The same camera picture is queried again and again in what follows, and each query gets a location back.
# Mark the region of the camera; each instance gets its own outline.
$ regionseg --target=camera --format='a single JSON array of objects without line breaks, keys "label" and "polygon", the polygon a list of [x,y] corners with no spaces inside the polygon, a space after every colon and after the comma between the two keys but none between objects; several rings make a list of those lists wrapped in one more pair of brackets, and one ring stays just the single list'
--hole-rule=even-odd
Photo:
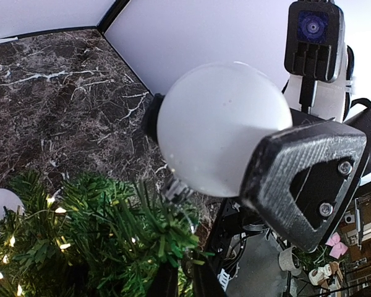
[{"label": "camera", "polygon": [[334,82],[344,51],[344,15],[329,0],[290,5],[284,66],[294,75]]}]

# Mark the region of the camera lens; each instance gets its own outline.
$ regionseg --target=camera lens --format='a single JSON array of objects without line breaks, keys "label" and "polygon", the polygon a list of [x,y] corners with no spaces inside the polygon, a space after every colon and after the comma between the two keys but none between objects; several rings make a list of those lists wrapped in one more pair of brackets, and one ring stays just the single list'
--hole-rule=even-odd
[{"label": "camera lens", "polygon": [[301,11],[298,18],[298,39],[312,43],[324,43],[328,16],[324,12]]}]

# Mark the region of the gray floor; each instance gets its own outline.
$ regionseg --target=gray floor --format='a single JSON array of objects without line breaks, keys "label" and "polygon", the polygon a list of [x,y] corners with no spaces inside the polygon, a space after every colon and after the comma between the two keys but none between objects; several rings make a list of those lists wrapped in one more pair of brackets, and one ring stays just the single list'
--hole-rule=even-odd
[{"label": "gray floor", "polygon": [[[229,297],[281,297],[286,287],[287,273],[278,264],[280,246],[270,236],[251,237],[247,240],[245,253],[239,263],[237,278],[229,282],[227,294]],[[305,283],[295,280],[297,291],[303,289]],[[307,285],[299,296],[314,293],[311,285]]]}]

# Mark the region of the metal screw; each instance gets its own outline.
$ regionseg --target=metal screw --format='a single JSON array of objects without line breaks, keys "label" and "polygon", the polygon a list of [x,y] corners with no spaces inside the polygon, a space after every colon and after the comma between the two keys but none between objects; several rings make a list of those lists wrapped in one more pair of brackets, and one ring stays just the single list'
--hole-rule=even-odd
[{"label": "metal screw", "polygon": [[333,214],[334,207],[330,203],[322,203],[319,207],[319,212],[323,217],[329,217]]},{"label": "metal screw", "polygon": [[338,165],[338,172],[341,173],[343,176],[348,176],[351,174],[353,170],[353,166],[349,161],[341,162]]}]

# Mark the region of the glowing light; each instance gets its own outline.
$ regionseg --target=glowing light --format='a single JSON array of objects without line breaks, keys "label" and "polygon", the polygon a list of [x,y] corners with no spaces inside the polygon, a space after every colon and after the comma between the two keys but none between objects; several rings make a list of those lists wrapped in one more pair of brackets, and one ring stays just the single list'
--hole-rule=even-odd
[{"label": "glowing light", "polygon": [[12,238],[10,239],[10,247],[14,247],[14,244],[15,244],[15,237],[14,235],[12,235]]},{"label": "glowing light", "polygon": [[20,285],[18,285],[18,292],[17,292],[17,296],[20,296],[22,295],[22,292],[23,292],[23,289]]},{"label": "glowing light", "polygon": [[55,202],[55,197],[47,198],[47,203],[52,204]]},{"label": "glowing light", "polygon": [[62,207],[58,207],[56,210],[55,210],[55,213],[66,213],[67,210],[66,209],[63,209]]},{"label": "glowing light", "polygon": [[60,249],[67,249],[71,246],[70,243],[66,243],[66,244],[61,244],[61,246],[59,247]]}]

